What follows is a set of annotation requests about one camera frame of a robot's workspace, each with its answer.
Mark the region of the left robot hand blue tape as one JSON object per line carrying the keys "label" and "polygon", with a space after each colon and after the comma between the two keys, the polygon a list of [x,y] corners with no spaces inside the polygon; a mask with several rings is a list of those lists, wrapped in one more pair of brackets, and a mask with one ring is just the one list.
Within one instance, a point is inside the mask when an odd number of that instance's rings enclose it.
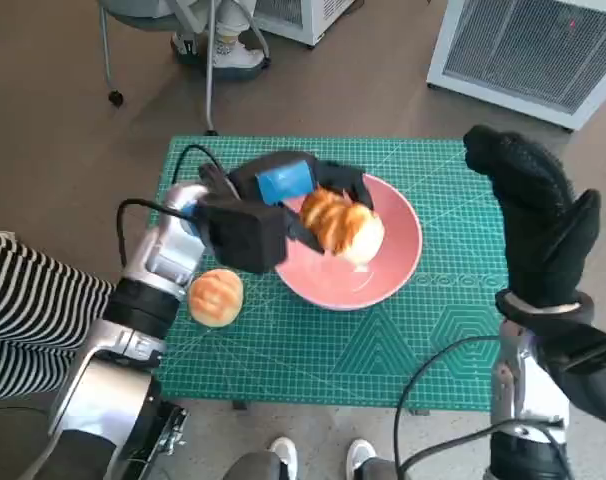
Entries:
{"label": "left robot hand blue tape", "polygon": [[244,163],[230,171],[227,179],[241,199],[284,209],[288,237],[323,253],[325,249],[312,231],[284,202],[323,187],[337,194],[346,193],[351,200],[372,208],[374,204],[363,175],[363,170],[351,165],[320,160],[307,152],[282,150]]}

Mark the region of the right robot hand black glove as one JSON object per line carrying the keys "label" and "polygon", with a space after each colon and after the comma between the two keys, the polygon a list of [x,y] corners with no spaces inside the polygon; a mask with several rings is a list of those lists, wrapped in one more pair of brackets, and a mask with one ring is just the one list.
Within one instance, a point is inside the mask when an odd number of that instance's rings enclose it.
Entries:
{"label": "right robot hand black glove", "polygon": [[600,193],[577,196],[557,157],[516,132],[477,125],[463,142],[468,168],[490,180],[502,211],[510,293],[539,309],[577,303]]}

